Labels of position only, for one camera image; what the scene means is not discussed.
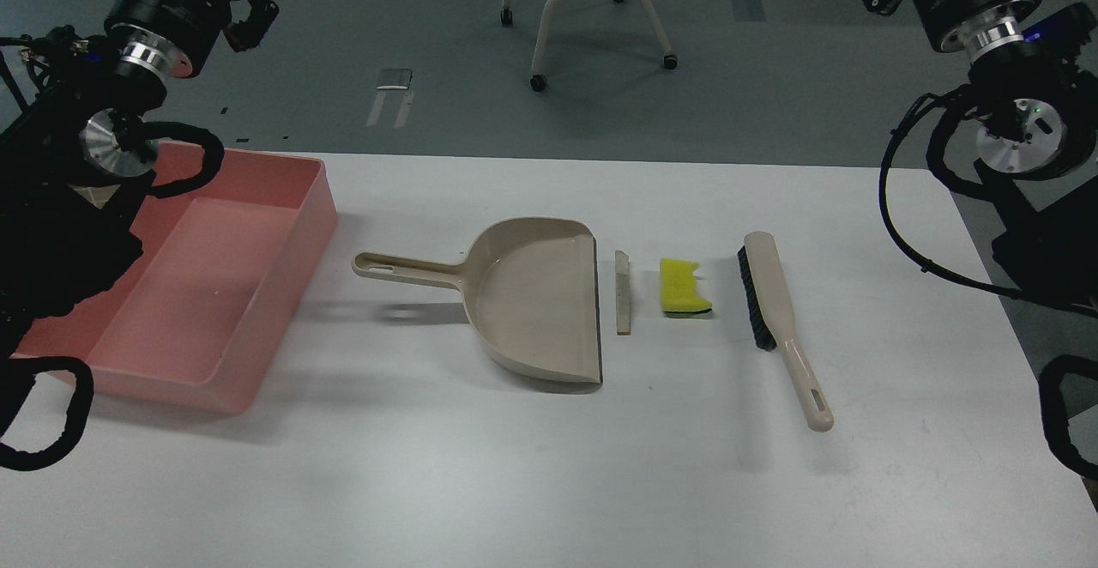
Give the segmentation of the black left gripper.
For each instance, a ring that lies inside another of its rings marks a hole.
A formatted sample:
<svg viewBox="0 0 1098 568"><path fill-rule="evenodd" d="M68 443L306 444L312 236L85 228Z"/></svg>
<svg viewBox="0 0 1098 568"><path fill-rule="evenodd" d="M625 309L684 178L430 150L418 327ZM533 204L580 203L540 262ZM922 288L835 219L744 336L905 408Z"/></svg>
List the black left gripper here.
<svg viewBox="0 0 1098 568"><path fill-rule="evenodd" d="M197 78L225 29L234 52L253 51L264 41L280 8L250 0L250 12L229 25L229 0L117 0L107 13L107 37L123 59L161 76Z"/></svg>

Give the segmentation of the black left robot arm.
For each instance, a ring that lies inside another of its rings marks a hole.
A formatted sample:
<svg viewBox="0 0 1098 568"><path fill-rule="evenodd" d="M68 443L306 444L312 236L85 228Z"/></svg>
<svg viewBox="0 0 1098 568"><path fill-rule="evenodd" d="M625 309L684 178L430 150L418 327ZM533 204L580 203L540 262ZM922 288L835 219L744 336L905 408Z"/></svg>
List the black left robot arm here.
<svg viewBox="0 0 1098 568"><path fill-rule="evenodd" d="M224 143L211 130L146 115L164 104L170 79L203 71L220 38L254 49L279 12L272 0L117 0L102 33L61 25L3 38L36 90L25 98L3 66L20 110L1 138L3 430L40 375L75 382L59 438L38 452L4 445L4 469L32 474L69 455L94 399L86 361L16 357L29 330L107 292L141 259L132 225L146 199L197 191L222 168Z"/></svg>

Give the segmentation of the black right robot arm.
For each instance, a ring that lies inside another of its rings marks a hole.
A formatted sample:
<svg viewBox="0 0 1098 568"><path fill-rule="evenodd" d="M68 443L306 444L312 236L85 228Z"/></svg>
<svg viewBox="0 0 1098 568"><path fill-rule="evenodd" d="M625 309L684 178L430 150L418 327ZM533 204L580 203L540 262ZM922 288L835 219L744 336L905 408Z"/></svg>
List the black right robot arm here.
<svg viewBox="0 0 1098 568"><path fill-rule="evenodd" d="M896 247L919 268L1031 305L1095 318L1095 181L1043 209L1021 181L1075 172L1095 153L1095 75L1078 57L1095 31L1095 13L1073 3L1023 27L1042 0L910 0L931 48L964 52L968 79L948 94L921 94L890 131L879 170L878 207ZM901 0L861 0L889 16ZM926 165L949 191L988 202L1004 231L993 260L1011 285L962 277L920 254L890 219L887 181L909 131L940 110L926 146Z"/></svg>

